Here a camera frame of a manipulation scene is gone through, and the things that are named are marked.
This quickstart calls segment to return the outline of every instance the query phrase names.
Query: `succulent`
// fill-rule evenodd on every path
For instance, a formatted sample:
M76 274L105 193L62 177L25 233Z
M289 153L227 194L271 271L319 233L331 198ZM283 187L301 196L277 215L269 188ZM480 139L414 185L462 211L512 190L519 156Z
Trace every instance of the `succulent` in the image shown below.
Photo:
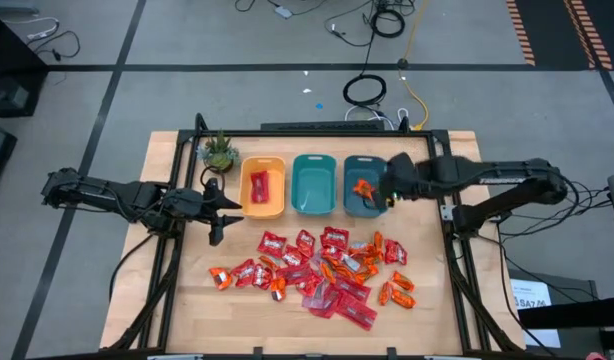
M230 145L231 138L226 138L222 130L215 138L209 138L204 147L199 147L198 154L206 165L214 166L220 170L228 168L232 162L240 160L238 149Z

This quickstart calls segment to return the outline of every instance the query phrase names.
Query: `black equipment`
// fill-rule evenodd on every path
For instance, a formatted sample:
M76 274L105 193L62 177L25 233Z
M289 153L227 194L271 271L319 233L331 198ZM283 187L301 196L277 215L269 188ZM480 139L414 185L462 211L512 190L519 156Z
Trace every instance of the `black equipment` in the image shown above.
M45 197L43 204L54 208L63 204L86 204L119 214L132 223L140 221L149 233L157 236L176 236L177 220L199 221L211 226L209 243L216 246L223 239L223 228L243 219L218 216L217 211L241 206L225 197L216 178L210 178L203 186L204 193L188 188L169 189L168 184L158 182L120 184L81 176L76 170L65 168L49 174L41 193Z
M0 117L34 114L49 69L0 21Z
M486 220L509 217L511 210L528 203L558 204L567 185L558 168L542 159L522 162L473 162L460 156L439 156L413 164L406 153L387 163L387 172L372 194L379 209L397 199L440 199L470 185L517 185L477 205L443 209L443 219L453 220L458 235L474 236Z

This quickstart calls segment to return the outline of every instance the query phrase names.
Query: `blue bin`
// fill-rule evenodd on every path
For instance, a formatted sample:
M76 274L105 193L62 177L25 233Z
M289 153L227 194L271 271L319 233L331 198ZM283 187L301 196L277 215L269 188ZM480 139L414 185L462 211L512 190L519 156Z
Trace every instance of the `blue bin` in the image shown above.
M327 215L336 208L336 159L304 154L294 159L291 205L301 214Z
M363 198L354 192L358 179L364 179L372 187L378 188L380 176L385 173L386 169L387 162L375 156L355 155L345 159L343 205L347 214L373 218L386 211L378 210L371 201L363 201Z

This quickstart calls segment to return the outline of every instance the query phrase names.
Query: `yellow cable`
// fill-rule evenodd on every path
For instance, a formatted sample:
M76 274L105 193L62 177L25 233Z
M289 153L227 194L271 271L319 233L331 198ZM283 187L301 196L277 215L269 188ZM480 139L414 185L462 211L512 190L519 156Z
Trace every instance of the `yellow cable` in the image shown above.
M412 28L411 28L411 34L409 35L409 42L407 43L407 50L405 51L405 55L403 56L403 59L405 60L407 60L407 58L409 57L409 53L411 52L411 46L414 43L414 38L416 36L416 29L418 29L418 23L420 22L420 19L422 19L423 14L425 13L425 10L427 9L427 5L429 5L429 0L424 0L423 5L420 7L420 10L418 11L416 18L414 19L414 23L412 24ZM423 126L427 123L427 120L429 120L429 109L427 108L427 105L425 104L425 102L418 95L416 95L414 90L412 90L412 88L409 86L409 83L403 77L403 74L400 71L400 69L398 69L398 77L405 84L405 87L407 88L409 95L411 95L411 97L413 97L414 100L416 100L420 104L420 106L422 106L423 110L425 111L425 117L423 121L420 124L411 126L412 130L420 131L423 129Z

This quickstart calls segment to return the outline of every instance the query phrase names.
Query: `potted plant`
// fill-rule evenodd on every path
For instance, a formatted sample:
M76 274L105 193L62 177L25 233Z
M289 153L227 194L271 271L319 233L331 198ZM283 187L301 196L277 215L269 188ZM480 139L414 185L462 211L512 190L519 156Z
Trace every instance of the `potted plant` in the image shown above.
M225 138L222 130L218 132L215 138L209 138L205 143L205 147L200 149L199 153L205 163L205 166L214 173L226 173L238 163L238 149L230 145L231 138Z

